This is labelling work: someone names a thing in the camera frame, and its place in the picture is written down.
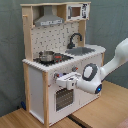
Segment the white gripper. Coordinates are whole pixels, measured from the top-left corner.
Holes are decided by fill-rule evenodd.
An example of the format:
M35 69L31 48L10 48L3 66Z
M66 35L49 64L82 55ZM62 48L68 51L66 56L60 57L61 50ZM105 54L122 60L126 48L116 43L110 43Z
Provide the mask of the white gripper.
M76 87L78 79L81 77L79 73L68 73L56 79L56 84L66 88L67 90L72 90Z

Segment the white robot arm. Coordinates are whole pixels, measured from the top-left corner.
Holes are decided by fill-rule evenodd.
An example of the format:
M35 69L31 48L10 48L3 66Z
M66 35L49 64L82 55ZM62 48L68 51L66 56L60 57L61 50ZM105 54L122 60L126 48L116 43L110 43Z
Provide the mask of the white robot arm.
M79 88L87 93L98 94L102 89L104 78L128 61L128 38L119 43L115 49L114 58L102 67L96 64L87 64L83 73L71 72L56 80L68 90Z

